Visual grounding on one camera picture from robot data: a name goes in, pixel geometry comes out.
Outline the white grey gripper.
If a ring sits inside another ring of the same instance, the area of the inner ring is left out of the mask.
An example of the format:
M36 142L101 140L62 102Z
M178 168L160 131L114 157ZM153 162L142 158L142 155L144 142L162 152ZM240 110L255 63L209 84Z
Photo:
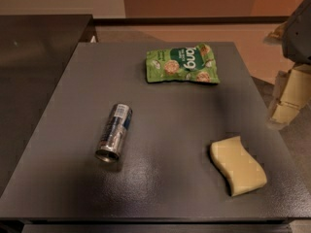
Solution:
M282 43L283 55L302 63L288 72L280 71L275 79L266 125L281 130L311 100L311 0L303 0L287 22L269 32L263 41L270 45Z

